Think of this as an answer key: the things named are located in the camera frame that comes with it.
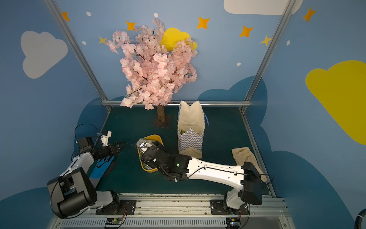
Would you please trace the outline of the pink cherry blossom tree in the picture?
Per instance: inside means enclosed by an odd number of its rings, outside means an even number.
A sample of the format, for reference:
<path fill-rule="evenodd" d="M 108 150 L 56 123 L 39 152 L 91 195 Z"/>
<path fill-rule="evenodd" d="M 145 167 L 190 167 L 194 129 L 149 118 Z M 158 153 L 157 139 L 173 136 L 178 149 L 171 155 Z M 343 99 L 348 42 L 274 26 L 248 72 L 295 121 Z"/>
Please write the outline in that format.
<path fill-rule="evenodd" d="M 124 53 L 120 60 L 121 69 L 130 84 L 126 87 L 121 106 L 132 108 L 142 104 L 146 110 L 156 109 L 157 125 L 166 127 L 165 106 L 183 85 L 197 79 L 197 70 L 191 63 L 197 51 L 191 38 L 178 41 L 169 51 L 162 43 L 164 24 L 157 18 L 153 23 L 155 29 L 138 26 L 134 41 L 127 32 L 115 31 L 105 44 L 114 53 L 118 49 Z"/>

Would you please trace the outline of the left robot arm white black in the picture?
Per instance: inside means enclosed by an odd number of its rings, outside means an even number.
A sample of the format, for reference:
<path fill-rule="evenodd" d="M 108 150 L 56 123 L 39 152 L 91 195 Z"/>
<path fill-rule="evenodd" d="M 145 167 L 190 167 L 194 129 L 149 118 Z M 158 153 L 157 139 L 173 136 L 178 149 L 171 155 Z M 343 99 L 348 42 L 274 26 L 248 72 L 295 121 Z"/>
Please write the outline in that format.
<path fill-rule="evenodd" d="M 71 219 L 88 209 L 97 215 L 117 215 L 122 204 L 115 191 L 97 191 L 102 176 L 114 167 L 114 158 L 126 147 L 126 142 L 108 143 L 103 136 L 102 146 L 97 148 L 92 137 L 77 141 L 79 153 L 73 157 L 69 167 L 58 177 L 47 183 L 50 208 L 61 219 Z"/>

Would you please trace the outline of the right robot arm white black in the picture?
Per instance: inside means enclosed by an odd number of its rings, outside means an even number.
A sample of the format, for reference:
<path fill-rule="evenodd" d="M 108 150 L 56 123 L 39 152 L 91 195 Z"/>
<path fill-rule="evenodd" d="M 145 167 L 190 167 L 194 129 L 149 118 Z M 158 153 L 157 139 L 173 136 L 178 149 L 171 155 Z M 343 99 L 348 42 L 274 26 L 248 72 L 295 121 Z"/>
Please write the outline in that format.
<path fill-rule="evenodd" d="M 226 207 L 237 210 L 243 204 L 262 205 L 262 180 L 264 175 L 251 162 L 227 166 L 209 163 L 186 155 L 173 155 L 158 141 L 140 138 L 136 144 L 142 152 L 140 160 L 157 169 L 169 181 L 188 179 L 207 180 L 233 188 L 226 194 Z"/>

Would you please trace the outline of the blue checkered pretzel paper bag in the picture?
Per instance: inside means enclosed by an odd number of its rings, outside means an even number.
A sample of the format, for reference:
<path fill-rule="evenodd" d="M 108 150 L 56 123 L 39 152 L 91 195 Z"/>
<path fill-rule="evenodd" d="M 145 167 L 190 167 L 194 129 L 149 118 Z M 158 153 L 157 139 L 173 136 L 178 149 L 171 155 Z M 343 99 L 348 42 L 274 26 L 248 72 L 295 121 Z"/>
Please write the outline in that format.
<path fill-rule="evenodd" d="M 189 105 L 185 101 L 180 102 L 177 135 L 178 152 L 180 155 L 201 159 L 205 134 L 205 126 L 208 119 L 199 101 Z"/>

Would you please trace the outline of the green condiment packet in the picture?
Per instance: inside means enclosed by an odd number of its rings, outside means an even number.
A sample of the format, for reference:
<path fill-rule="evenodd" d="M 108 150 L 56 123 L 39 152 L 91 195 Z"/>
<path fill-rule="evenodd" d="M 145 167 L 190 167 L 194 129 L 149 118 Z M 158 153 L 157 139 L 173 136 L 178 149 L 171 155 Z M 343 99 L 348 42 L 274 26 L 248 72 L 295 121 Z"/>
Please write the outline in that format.
<path fill-rule="evenodd" d="M 153 145 L 153 140 L 149 140 L 147 138 L 140 138 L 135 145 L 137 148 L 142 152 L 145 153 L 145 151 L 150 148 Z"/>

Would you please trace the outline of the left circuit board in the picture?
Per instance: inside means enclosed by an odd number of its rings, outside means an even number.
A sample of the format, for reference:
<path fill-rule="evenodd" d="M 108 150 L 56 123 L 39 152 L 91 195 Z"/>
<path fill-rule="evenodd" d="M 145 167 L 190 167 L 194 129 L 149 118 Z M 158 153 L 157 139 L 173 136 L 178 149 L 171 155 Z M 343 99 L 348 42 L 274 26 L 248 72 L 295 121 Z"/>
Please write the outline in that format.
<path fill-rule="evenodd" d="M 106 227 L 120 226 L 123 223 L 121 218 L 107 218 L 105 222 Z"/>

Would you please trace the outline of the right circuit board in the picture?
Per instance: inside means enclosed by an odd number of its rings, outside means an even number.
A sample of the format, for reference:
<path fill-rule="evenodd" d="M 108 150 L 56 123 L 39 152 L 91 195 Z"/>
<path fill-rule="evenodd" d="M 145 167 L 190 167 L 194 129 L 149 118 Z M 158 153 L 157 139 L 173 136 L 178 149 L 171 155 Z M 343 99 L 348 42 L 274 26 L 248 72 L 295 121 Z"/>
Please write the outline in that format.
<path fill-rule="evenodd" d="M 241 220 L 239 218 L 226 218 L 226 229 L 240 229 Z"/>

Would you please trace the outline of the circuit board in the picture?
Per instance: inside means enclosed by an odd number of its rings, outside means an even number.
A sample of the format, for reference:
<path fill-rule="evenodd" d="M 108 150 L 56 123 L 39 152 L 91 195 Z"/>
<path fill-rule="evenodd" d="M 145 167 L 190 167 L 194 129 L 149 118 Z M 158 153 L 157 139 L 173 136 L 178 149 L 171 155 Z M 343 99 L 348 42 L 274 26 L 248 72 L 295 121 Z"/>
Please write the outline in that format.
<path fill-rule="evenodd" d="M 106 227 L 120 226 L 123 223 L 121 218 L 107 218 L 105 222 Z"/>
<path fill-rule="evenodd" d="M 240 229 L 241 220 L 239 218 L 226 218 L 226 229 Z"/>

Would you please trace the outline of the yellow plastic tray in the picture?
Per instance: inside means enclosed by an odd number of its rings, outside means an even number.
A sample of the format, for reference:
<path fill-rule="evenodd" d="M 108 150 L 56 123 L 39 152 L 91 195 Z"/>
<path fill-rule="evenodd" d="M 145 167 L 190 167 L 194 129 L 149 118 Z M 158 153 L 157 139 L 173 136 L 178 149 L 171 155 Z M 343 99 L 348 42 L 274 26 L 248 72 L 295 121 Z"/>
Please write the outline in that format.
<path fill-rule="evenodd" d="M 153 142 L 152 146 L 145 151 L 145 153 L 142 153 L 137 148 L 141 167 L 145 172 L 154 173 L 154 172 L 158 171 L 158 168 L 154 164 L 155 163 L 155 161 L 154 161 L 155 152 L 158 149 L 162 149 L 164 147 L 164 144 L 159 135 L 149 135 L 149 136 L 143 137 L 143 138 L 153 140 L 154 142 Z"/>

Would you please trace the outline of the beige glove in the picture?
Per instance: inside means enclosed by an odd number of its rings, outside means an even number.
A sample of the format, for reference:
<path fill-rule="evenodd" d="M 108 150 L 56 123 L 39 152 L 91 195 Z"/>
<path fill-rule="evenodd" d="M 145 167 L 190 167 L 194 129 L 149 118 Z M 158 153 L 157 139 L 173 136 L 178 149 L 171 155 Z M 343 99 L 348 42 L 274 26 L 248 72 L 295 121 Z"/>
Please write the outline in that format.
<path fill-rule="evenodd" d="M 242 166 L 245 162 L 250 162 L 254 165 L 257 171 L 261 174 L 261 180 L 267 182 L 266 175 L 260 169 L 255 155 L 250 151 L 249 147 L 234 148 L 232 149 L 232 155 L 237 165 Z"/>

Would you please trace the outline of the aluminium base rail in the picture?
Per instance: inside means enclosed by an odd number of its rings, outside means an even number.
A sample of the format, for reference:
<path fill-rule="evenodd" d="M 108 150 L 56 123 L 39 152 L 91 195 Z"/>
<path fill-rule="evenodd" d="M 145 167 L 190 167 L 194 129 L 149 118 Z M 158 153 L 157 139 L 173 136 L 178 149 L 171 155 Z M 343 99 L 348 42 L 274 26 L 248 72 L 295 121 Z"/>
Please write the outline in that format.
<path fill-rule="evenodd" d="M 295 225 L 282 198 L 262 196 L 262 205 L 247 205 L 248 215 L 212 215 L 210 200 L 218 194 L 129 194 L 120 199 L 136 200 L 133 215 L 96 215 L 87 210 L 72 219 L 53 217 L 50 229 L 225 229 L 226 218 L 239 218 L 240 229 L 293 229 Z M 106 227 L 107 218 L 121 218 L 120 226 Z"/>

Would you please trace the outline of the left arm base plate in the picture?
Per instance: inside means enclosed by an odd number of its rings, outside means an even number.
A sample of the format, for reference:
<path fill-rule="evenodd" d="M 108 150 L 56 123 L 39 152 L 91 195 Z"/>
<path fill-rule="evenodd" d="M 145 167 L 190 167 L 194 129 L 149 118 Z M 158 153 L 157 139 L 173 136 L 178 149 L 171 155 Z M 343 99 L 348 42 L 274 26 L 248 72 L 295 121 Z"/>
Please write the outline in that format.
<path fill-rule="evenodd" d="M 96 210 L 96 215 L 133 215 L 136 209 L 136 200 L 120 200 L 112 202 Z"/>

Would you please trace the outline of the blue black work glove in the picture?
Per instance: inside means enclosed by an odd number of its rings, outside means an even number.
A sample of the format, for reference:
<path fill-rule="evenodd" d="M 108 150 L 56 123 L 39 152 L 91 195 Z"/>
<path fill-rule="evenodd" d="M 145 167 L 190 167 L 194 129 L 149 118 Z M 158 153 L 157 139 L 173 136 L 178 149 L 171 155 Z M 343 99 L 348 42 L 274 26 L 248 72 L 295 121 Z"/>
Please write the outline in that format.
<path fill-rule="evenodd" d="M 94 188 L 97 188 L 100 180 L 111 173 L 115 168 L 114 156 L 108 156 L 105 158 L 101 158 L 97 161 L 91 175 L 89 176 L 89 180 L 92 183 Z"/>

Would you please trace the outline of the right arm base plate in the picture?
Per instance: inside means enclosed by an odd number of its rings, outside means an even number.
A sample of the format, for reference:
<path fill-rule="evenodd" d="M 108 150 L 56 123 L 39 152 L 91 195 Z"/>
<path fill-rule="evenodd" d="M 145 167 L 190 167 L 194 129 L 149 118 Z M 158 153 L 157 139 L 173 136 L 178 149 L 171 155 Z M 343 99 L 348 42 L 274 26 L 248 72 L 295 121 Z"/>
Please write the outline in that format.
<path fill-rule="evenodd" d="M 239 209 L 233 209 L 227 206 L 223 199 L 210 200 L 210 210 L 212 215 L 248 215 L 249 207 L 243 204 Z"/>

